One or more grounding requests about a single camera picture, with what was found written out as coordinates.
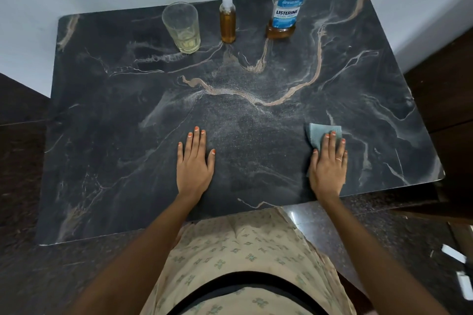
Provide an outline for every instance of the right hand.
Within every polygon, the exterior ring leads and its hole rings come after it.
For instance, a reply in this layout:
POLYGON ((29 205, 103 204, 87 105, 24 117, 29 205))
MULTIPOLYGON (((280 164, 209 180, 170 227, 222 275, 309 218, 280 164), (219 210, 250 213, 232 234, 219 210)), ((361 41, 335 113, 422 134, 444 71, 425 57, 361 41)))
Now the right hand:
POLYGON ((336 133, 326 133, 322 140, 322 151, 315 149, 310 160, 310 187, 322 206, 329 201, 337 200, 345 184, 347 174, 348 152, 345 150, 346 140, 341 139, 338 150, 335 150, 336 133))

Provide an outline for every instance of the beige clothing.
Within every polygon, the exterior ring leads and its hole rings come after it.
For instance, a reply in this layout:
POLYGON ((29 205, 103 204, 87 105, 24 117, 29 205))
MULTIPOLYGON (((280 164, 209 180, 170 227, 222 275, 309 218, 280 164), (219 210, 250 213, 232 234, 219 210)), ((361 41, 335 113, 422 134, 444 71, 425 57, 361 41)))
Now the beige clothing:
MULTIPOLYGON (((235 271, 283 278, 309 294, 330 315, 355 309, 327 256, 318 252, 281 209, 203 220, 186 226, 170 252, 141 315, 165 315, 201 285, 235 271)), ((186 315, 309 314, 286 297, 244 288, 194 306, 186 315)))

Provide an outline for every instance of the drinking glass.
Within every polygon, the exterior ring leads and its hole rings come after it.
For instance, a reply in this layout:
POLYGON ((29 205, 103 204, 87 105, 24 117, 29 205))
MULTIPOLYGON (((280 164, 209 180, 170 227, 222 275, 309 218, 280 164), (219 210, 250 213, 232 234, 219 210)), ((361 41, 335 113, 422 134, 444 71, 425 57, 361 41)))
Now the drinking glass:
POLYGON ((201 45, 197 9, 187 2, 169 4, 163 10, 163 23, 177 48, 185 54, 192 54, 201 45))

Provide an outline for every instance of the marble tabletop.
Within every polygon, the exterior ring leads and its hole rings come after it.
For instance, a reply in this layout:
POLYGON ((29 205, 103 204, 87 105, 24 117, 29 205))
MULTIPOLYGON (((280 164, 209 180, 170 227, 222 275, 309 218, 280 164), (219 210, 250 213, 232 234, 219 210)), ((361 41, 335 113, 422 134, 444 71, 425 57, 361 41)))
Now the marble tabletop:
POLYGON ((146 227, 177 194, 177 143, 196 125, 217 157, 190 220, 313 200, 310 122, 342 127, 342 196, 444 176, 370 0, 306 0, 286 40, 264 36, 271 0, 234 0, 233 44, 220 3, 195 4, 192 55, 163 6, 59 20, 38 243, 146 227))

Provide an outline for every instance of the rag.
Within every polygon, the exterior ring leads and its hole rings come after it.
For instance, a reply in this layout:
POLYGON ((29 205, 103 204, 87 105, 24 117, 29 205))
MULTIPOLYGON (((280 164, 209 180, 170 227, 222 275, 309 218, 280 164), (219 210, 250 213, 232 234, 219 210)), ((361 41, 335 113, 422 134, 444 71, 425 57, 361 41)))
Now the rag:
POLYGON ((335 131, 337 145, 341 140, 341 126, 331 126, 331 125, 319 125, 319 124, 307 124, 305 126, 305 133, 309 139, 310 144, 313 148, 316 148, 320 152, 322 138, 326 133, 335 131))

